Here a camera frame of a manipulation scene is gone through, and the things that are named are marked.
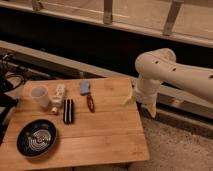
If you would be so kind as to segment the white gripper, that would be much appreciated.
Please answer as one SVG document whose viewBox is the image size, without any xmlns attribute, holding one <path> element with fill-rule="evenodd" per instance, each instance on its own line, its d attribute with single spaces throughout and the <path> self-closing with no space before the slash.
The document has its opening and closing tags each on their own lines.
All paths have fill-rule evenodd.
<svg viewBox="0 0 213 171">
<path fill-rule="evenodd" d="M 150 113 L 152 118 L 156 117 L 157 108 L 156 108 L 156 100 L 158 90 L 161 86 L 162 82 L 153 79 L 143 78 L 139 76 L 133 92 L 130 92 L 127 96 L 124 104 L 129 105 L 137 102 L 148 105 L 148 112 Z"/>
</svg>

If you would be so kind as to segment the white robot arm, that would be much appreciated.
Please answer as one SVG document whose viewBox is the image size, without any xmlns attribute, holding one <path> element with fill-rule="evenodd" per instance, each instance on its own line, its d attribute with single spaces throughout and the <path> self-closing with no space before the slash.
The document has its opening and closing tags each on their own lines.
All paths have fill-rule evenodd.
<svg viewBox="0 0 213 171">
<path fill-rule="evenodd" d="M 139 76 L 125 104 L 141 103 L 152 118 L 156 117 L 157 95 L 163 82 L 213 103 L 213 69 L 179 64 L 169 48 L 140 54 L 135 69 Z"/>
</svg>

